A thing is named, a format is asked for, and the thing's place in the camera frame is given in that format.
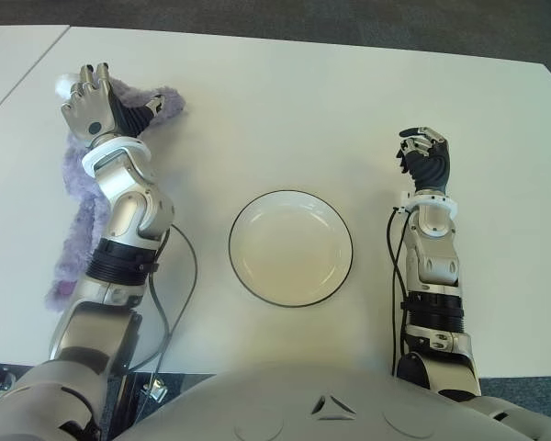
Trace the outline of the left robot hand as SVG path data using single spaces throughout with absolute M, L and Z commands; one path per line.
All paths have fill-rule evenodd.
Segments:
M 71 134 L 93 149 L 113 138 L 136 138 L 163 110 L 165 97 L 157 94 L 140 106 L 123 104 L 111 83 L 108 64 L 81 67 L 79 80 L 70 87 L 62 115 Z

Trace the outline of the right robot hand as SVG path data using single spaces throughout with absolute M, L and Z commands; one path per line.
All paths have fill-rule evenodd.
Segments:
M 450 176 L 447 139 L 429 127 L 408 128 L 399 133 L 396 158 L 403 174 L 409 174 L 417 192 L 445 193 Z

